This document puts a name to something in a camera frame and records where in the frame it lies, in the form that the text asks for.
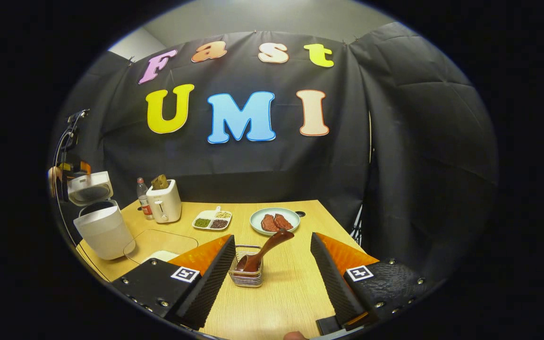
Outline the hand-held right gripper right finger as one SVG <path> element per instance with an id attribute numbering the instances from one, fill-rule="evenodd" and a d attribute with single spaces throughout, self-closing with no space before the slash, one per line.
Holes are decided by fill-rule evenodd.
<path id="1" fill-rule="evenodd" d="M 314 232 L 310 251 L 341 327 L 384 322 L 429 291 L 429 280 L 402 262 L 377 260 L 328 235 Z"/>

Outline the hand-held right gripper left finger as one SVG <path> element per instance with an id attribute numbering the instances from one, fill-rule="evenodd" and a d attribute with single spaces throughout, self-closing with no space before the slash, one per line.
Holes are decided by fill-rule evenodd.
<path id="1" fill-rule="evenodd" d="M 199 330 L 205 326 L 235 254 L 235 237 L 228 234 L 169 261 L 148 258 L 111 284 L 152 314 Z"/>

